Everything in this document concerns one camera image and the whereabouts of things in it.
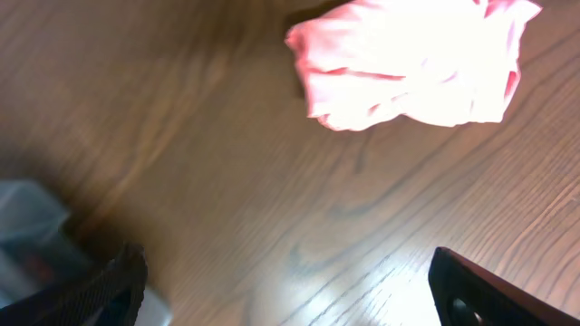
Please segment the pink garment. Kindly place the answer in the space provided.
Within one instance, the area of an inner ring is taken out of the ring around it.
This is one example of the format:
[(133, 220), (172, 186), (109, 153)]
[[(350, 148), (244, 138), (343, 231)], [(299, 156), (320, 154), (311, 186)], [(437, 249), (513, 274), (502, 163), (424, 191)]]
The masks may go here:
[(310, 118), (360, 131), (400, 116), (499, 123), (520, 81), (524, 0), (352, 1), (289, 29)]

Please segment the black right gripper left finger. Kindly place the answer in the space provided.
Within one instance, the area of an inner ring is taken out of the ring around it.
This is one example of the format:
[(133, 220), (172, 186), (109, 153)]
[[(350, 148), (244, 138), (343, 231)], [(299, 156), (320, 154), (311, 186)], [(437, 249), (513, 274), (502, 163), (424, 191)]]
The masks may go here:
[(126, 244), (108, 263), (2, 308), (1, 326), (133, 326), (147, 279), (143, 247)]

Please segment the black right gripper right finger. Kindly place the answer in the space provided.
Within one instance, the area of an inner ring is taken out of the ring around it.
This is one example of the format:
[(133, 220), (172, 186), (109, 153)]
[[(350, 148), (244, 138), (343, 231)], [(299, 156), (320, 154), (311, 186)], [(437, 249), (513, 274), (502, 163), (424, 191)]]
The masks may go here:
[(428, 280), (443, 326), (579, 326), (577, 318), (447, 247), (435, 249)]

